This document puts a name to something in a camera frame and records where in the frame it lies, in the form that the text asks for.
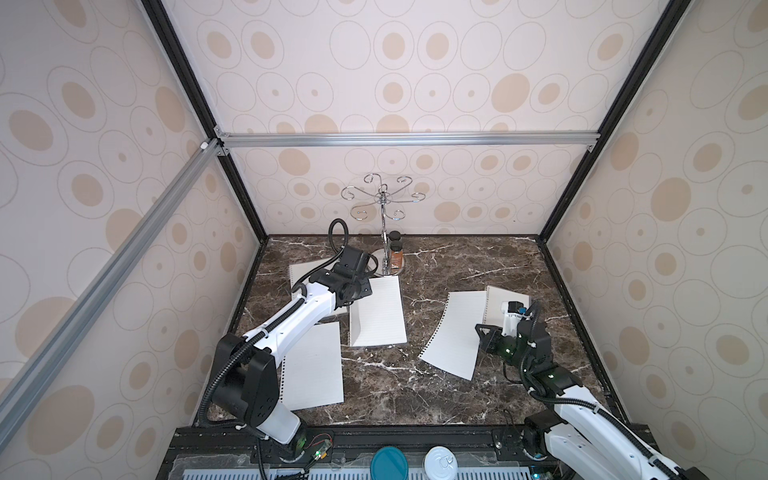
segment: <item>wall panel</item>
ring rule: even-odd
[[[224,131],[587,130],[665,0],[165,2]]]
[[[549,247],[631,418],[768,472],[768,4],[684,19]]]
[[[155,478],[256,255],[233,199],[212,161],[0,455],[2,480]]]
[[[0,391],[200,145],[133,2],[0,15]]]
[[[269,233],[324,233],[336,217],[353,233],[381,230],[379,208],[364,194],[341,198],[347,185],[366,187],[367,173],[379,172],[395,191],[396,178],[409,175],[417,204],[390,204],[406,216],[388,221],[405,233],[538,233],[549,218],[584,145],[472,145],[467,147],[304,147],[235,148],[251,197]],[[367,185],[368,192],[375,189]]]

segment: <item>black frame edge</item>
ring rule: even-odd
[[[608,140],[621,122],[621,118],[634,100],[635,95],[640,90],[640,86],[655,65],[656,60],[659,58],[659,54],[667,44],[667,40],[669,40],[669,37],[677,27],[677,24],[680,22],[680,19],[683,17],[683,14],[690,3],[691,0],[670,0],[667,4],[664,13],[661,14],[661,17],[654,27],[654,30],[651,32],[650,37],[648,37],[648,41],[643,47],[643,50],[637,57],[637,61],[630,70],[627,80],[624,82],[624,85],[621,86],[621,90],[619,90],[616,100],[614,100],[614,103],[605,115],[600,128],[598,128],[598,133],[600,134],[598,142],[591,151],[587,150],[587,153],[582,157],[581,162],[579,162],[578,167],[576,167],[576,171],[568,181],[568,185],[565,190],[563,190],[563,194],[558,199],[557,205],[555,205],[552,213],[547,219],[547,223],[544,225],[544,228],[541,229],[540,236],[544,242],[547,242],[554,233],[554,229],[557,228],[560,220],[562,220],[566,210],[571,205],[571,202],[581,188],[581,185],[587,180],[592,165],[594,165],[594,162],[600,157]]]
[[[163,6],[161,0],[141,0],[141,4],[144,6],[144,10],[152,22],[152,27],[157,33],[157,37],[160,39],[160,43],[163,45],[163,49],[168,55],[170,63],[174,67],[176,76],[181,83],[184,92],[187,94],[187,98],[192,104],[192,108],[197,115],[200,124],[203,126],[205,134],[209,138],[218,138],[216,132],[216,119],[211,112],[208,102],[205,100],[203,90],[200,88],[200,84],[197,82],[197,78],[192,70],[192,65],[184,53],[184,48],[181,46],[178,36],[174,30],[173,25],[170,23],[168,13]],[[221,164],[224,173],[227,175],[227,179],[234,190],[237,199],[240,202],[240,206],[243,208],[250,226],[253,231],[256,232],[256,236],[260,242],[266,242],[266,230],[261,223],[256,208],[253,206],[253,202],[248,195],[245,183],[243,182],[240,173],[237,171],[234,160],[229,152],[225,149],[227,154],[219,157],[219,163]]]
[[[245,304],[250,297],[250,290],[253,288],[253,282],[256,280],[256,274],[258,273],[259,267],[261,266],[261,261],[264,260],[266,246],[269,242],[269,236],[267,236],[263,242],[260,241],[259,251],[256,253],[256,258],[253,260],[253,265],[251,266],[248,277],[245,279],[245,284],[243,285],[243,292],[240,294],[240,298],[237,300],[235,311],[232,314],[232,318],[230,319],[230,325],[227,327],[227,332],[229,333],[235,333],[235,330],[237,330],[237,327],[240,325],[240,317],[243,315],[243,309],[245,308]]]
[[[581,319],[581,315],[579,315],[578,310],[576,309],[576,303],[568,292],[568,288],[565,286],[565,282],[563,282],[563,277],[560,275],[557,265],[554,264],[554,259],[549,252],[549,247],[547,247],[547,244],[540,237],[537,245],[541,252],[541,256],[544,257],[544,263],[547,266],[547,270],[549,270],[554,284],[558,288],[560,297],[565,305],[565,310],[568,312],[568,316],[571,318],[571,323],[573,323],[576,334],[581,341],[581,346],[584,347],[584,351],[587,353],[587,358],[589,358],[589,363],[592,365],[594,374],[603,388],[603,395],[605,396],[607,407],[617,419],[620,419],[625,424],[629,424],[630,420],[627,416],[627,411],[624,410],[624,406],[621,405],[616,389],[614,388],[613,383],[611,383],[611,378],[608,376],[608,372],[600,360],[600,353],[598,352],[598,349],[595,348],[594,343],[592,343],[592,338],[587,332],[584,320]]]

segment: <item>dark marble surface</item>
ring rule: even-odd
[[[349,319],[341,322],[344,403],[299,411],[310,425],[449,423],[503,424],[543,409],[522,387],[502,376],[501,360],[478,353],[468,381],[420,360],[445,308],[448,293],[487,285],[525,293],[543,302],[541,318],[554,357],[575,371],[602,402],[598,381],[535,242],[522,237],[403,237],[406,267],[400,288],[408,343],[351,348]],[[380,239],[354,236],[350,244],[373,252]],[[325,237],[272,237],[237,333],[262,323],[290,300],[288,266],[331,255]],[[510,378],[517,379],[508,369]],[[211,412],[212,417],[222,418]]]

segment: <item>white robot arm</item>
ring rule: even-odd
[[[502,311],[502,328],[475,327],[480,348],[517,367],[530,395],[551,407],[525,419],[521,439],[529,456],[557,458],[584,480],[707,480],[697,468],[683,470],[637,437],[578,377],[554,362],[537,303],[525,309],[509,302]]]
[[[344,246],[336,249],[331,233],[341,223]],[[343,220],[329,228],[336,255],[296,281],[301,295],[272,318],[243,336],[225,335],[216,347],[211,375],[197,410],[199,426],[234,426],[275,441],[282,458],[296,458],[306,442],[306,426],[281,401],[277,367],[296,342],[319,320],[340,306],[371,295],[370,255],[347,246],[349,231]],[[326,266],[333,265],[331,270]],[[234,420],[207,418],[211,403],[234,415]]]

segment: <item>red wire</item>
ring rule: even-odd
[[[313,447],[315,445],[319,445],[319,444],[323,443],[324,440],[321,441],[321,442],[313,443],[315,440],[317,440],[317,437],[320,437],[320,436],[323,436],[323,435],[328,437],[328,440],[331,442],[331,445],[333,445],[333,438],[331,437],[331,435],[329,435],[327,433],[319,433],[319,434],[315,435],[314,438],[312,438],[312,440],[310,440],[310,447]]]

